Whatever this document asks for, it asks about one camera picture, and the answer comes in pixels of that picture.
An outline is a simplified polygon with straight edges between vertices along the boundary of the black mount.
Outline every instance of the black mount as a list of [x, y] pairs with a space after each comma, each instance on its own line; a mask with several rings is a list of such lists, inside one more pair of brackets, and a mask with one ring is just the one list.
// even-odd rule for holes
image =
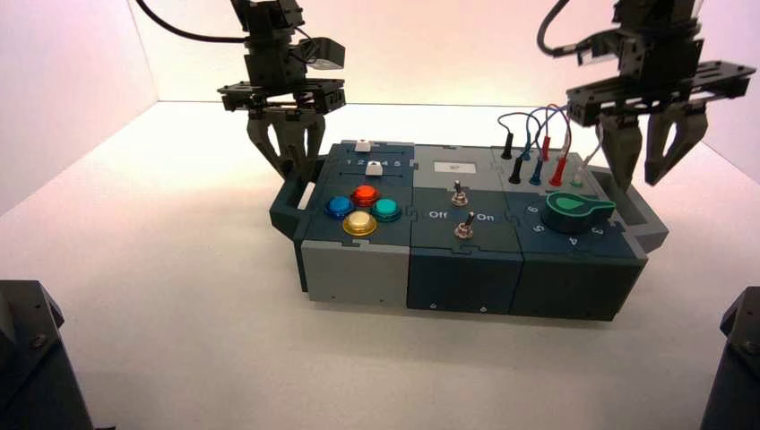
[[[283, 177], [291, 170], [310, 178], [324, 136], [324, 115], [346, 104], [343, 80], [308, 79], [307, 66], [340, 69], [345, 48], [327, 38], [309, 38], [291, 45], [304, 24], [295, 0], [249, 2], [232, 0], [243, 30], [248, 82], [219, 89], [224, 108], [248, 111], [248, 136]], [[291, 95], [293, 100], [270, 98]], [[274, 129], [278, 147], [269, 138]]]

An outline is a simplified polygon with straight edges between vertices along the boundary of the white backdrop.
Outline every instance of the white backdrop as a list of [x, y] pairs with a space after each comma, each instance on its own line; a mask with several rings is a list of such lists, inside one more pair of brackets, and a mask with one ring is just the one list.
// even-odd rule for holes
[[[229, 2], [147, 0], [183, 30], [241, 35]], [[305, 29], [347, 48], [343, 71], [314, 73], [346, 79], [349, 103], [535, 106], [562, 102], [567, 88], [610, 77], [614, 62], [579, 68], [573, 58], [541, 54], [535, 36], [554, 0], [299, 0]], [[548, 43], [575, 42], [611, 27], [613, 0], [573, 0], [549, 29]], [[246, 79], [244, 50], [193, 42], [159, 28], [132, 3], [161, 100], [219, 100], [216, 89]], [[754, 0], [707, 0], [701, 14], [703, 59], [760, 65]], [[711, 105], [706, 142], [755, 180], [756, 128], [747, 98]]]
[[0, 214], [156, 100], [125, 1], [0, 2]]

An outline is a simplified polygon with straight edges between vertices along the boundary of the white label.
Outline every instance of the white label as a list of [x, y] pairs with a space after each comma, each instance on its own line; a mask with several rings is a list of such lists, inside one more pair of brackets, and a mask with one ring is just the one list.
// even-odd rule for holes
[[441, 173], [478, 173], [475, 163], [455, 163], [452, 161], [434, 161], [433, 170]]

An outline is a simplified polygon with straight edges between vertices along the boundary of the screw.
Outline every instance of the screw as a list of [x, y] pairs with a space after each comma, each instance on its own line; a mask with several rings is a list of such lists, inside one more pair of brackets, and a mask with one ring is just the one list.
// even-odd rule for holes
[[741, 346], [750, 356], [760, 354], [760, 344], [754, 343], [752, 340], [744, 342]]
[[44, 334], [38, 334], [37, 336], [31, 338], [31, 341], [29, 342], [29, 348], [40, 349], [44, 347], [46, 343], [48, 343], [48, 336], [45, 336]]

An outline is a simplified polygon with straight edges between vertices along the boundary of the green knob pointer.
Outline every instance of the green knob pointer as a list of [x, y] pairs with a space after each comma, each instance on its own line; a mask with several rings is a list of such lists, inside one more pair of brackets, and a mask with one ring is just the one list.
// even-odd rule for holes
[[579, 234], [609, 219], [615, 207], [614, 202], [587, 199], [572, 193], [551, 193], [547, 195], [541, 220], [560, 233]]

